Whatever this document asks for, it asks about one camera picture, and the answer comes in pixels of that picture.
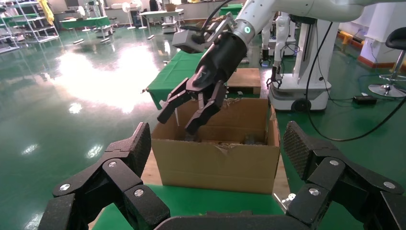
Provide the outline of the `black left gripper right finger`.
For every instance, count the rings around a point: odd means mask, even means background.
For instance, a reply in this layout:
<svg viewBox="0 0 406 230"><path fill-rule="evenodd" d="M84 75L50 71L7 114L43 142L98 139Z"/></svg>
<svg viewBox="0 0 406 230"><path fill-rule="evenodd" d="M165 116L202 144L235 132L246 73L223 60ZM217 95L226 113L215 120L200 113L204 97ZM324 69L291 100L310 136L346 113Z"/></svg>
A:
<svg viewBox="0 0 406 230"><path fill-rule="evenodd" d="M406 227L404 188L349 160L331 142L307 135L291 121L283 148L304 185L286 214L315 230L331 203L342 205L366 230Z"/></svg>

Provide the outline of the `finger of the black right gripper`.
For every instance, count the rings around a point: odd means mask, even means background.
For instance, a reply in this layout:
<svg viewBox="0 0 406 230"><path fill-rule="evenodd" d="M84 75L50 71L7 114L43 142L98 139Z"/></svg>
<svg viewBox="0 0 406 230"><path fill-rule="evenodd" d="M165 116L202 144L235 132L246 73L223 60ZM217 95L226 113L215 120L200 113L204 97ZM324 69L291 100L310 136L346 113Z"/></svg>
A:
<svg viewBox="0 0 406 230"><path fill-rule="evenodd" d="M162 111L157 117L160 123L165 124L175 112L177 107L188 102L192 98L191 95L186 91L188 81L188 78L184 79L169 93L166 102L162 106Z"/></svg>
<svg viewBox="0 0 406 230"><path fill-rule="evenodd" d="M220 80L197 94L198 109L185 126L188 134L194 135L201 126L206 125L209 119L220 111L226 91L225 83Z"/></svg>

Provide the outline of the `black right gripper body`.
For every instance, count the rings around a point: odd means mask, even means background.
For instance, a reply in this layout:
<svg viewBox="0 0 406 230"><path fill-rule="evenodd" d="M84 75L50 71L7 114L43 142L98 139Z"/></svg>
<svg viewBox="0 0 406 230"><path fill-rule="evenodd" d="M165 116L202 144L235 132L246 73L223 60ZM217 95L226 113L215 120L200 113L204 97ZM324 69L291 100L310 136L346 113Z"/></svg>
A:
<svg viewBox="0 0 406 230"><path fill-rule="evenodd" d="M222 32L200 59L192 76L192 88L203 89L218 81L227 82L247 54L243 40Z"/></svg>

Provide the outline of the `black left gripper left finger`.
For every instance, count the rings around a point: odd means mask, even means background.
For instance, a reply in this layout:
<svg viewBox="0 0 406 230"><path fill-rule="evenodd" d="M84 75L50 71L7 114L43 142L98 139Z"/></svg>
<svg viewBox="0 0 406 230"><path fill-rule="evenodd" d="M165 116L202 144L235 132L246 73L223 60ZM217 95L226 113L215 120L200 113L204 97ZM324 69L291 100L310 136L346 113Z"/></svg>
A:
<svg viewBox="0 0 406 230"><path fill-rule="evenodd" d="M170 210L141 180L150 151L149 124L140 123L131 137L111 143L96 163L55 186L38 228L86 230L114 204L133 229L155 229Z"/></svg>

